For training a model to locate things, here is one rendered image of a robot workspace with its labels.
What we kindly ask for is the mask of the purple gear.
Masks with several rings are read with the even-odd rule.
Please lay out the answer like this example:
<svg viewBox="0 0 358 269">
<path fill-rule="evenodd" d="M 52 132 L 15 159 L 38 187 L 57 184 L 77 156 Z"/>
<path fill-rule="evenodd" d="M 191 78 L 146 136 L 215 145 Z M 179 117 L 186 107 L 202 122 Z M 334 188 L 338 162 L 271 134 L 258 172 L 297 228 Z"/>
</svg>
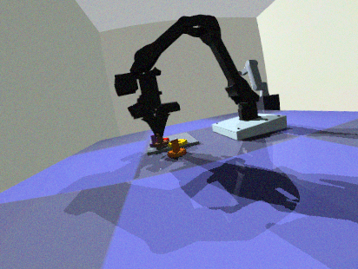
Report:
<svg viewBox="0 0 358 269">
<path fill-rule="evenodd" d="M 152 134 L 152 135 L 150 136 L 150 138 L 151 138 L 151 143 L 149 144 L 149 146 L 150 146 L 150 147 L 154 147 L 153 144 L 154 144 L 155 142 L 157 142 L 157 138 L 155 137 L 154 134 Z"/>
</svg>

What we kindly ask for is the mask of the orange gear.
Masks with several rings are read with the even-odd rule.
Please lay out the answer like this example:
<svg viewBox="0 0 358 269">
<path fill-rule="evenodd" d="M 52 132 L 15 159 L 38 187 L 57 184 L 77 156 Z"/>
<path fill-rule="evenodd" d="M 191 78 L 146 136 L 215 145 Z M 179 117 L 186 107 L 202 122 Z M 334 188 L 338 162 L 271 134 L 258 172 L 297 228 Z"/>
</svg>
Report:
<svg viewBox="0 0 358 269">
<path fill-rule="evenodd" d="M 171 145 L 172 145 L 172 150 L 170 150 L 167 155 L 168 157 L 179 157 L 182 156 L 183 154 L 186 154 L 186 148 L 180 148 L 179 147 L 179 142 L 178 140 L 173 140 L 171 141 Z"/>
</svg>

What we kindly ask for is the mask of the yellow gear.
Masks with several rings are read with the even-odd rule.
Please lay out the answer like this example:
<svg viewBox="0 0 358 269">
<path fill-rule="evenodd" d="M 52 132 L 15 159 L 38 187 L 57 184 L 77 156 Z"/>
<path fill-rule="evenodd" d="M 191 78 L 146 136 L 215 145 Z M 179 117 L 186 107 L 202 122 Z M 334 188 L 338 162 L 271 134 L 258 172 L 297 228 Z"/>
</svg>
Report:
<svg viewBox="0 0 358 269">
<path fill-rule="evenodd" d="M 181 140 L 178 139 L 178 142 L 179 142 L 179 147 L 188 143 L 186 139 L 181 139 Z M 171 141 L 168 143 L 168 147 L 172 148 Z"/>
</svg>

